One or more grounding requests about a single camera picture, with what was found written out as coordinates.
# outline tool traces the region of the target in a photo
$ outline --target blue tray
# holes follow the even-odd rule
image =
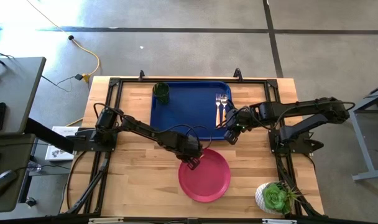
[[[232,99],[230,87],[223,82],[166,82],[170,87],[170,102],[159,103],[152,96],[152,112],[150,125],[165,130],[177,124],[189,126],[202,125],[213,131],[213,140],[223,140],[226,129],[214,130],[216,121],[215,96],[217,93],[227,94]],[[223,106],[219,106],[220,118]],[[187,127],[173,129],[185,134]],[[210,133],[204,128],[195,128],[200,140],[209,140]]]

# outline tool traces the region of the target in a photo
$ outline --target concrete floor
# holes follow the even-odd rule
[[[266,29],[262,0],[104,0],[32,2],[61,26]],[[378,0],[269,0],[275,29],[378,29]],[[90,72],[92,56],[61,32],[39,32],[50,24],[25,1],[0,1],[0,52],[44,56],[43,75],[59,81]],[[268,34],[75,32],[75,39],[102,61],[97,75],[195,75],[276,77]],[[284,77],[294,78],[300,100],[334,96],[359,101],[378,86],[378,35],[277,34]],[[41,80],[30,117],[48,127],[83,116],[83,82],[70,93]],[[378,222],[378,179],[355,183],[366,171],[351,123],[315,129],[325,147],[315,153],[325,213],[333,218]],[[39,204],[18,205],[0,219],[56,214],[65,175],[35,177],[29,195]]]

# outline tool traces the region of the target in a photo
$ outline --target red plate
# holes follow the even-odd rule
[[[181,163],[178,171],[182,190],[198,202],[212,202],[224,195],[231,181],[231,171],[225,158],[218,152],[205,149],[200,164],[190,170]]]

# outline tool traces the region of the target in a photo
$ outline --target wooden table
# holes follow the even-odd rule
[[[94,77],[85,109],[83,127],[95,126],[96,116],[93,104],[105,102],[110,78]],[[278,78],[277,81],[282,103],[298,100],[293,79]],[[125,83],[122,88],[120,109],[125,114],[149,124],[153,85],[154,83]],[[229,86],[237,108],[265,101],[262,85],[230,83]],[[286,124],[293,125],[301,120],[301,117],[288,118]],[[102,216],[279,217],[263,212],[255,203],[254,198],[258,186],[278,180],[275,157],[269,149],[267,130],[256,128],[251,132],[243,133],[234,146],[226,141],[213,141],[210,148],[218,151],[228,161],[232,178],[223,197],[211,203],[200,203],[190,199],[182,191],[177,174],[180,161],[173,153],[167,152],[157,143],[134,133],[119,133],[117,147],[112,154],[109,166]],[[72,174],[69,189],[72,205],[88,185],[93,157],[94,153],[86,153]],[[294,154],[293,164],[298,188],[305,194],[315,210],[323,213],[312,163],[304,155]],[[93,207],[97,195],[98,188],[94,192]],[[61,212],[66,210],[64,204]]]

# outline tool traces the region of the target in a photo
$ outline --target silver fork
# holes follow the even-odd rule
[[[221,94],[217,94],[215,96],[215,104],[216,104],[216,126],[218,126],[221,122],[219,118],[219,106],[221,105]]]

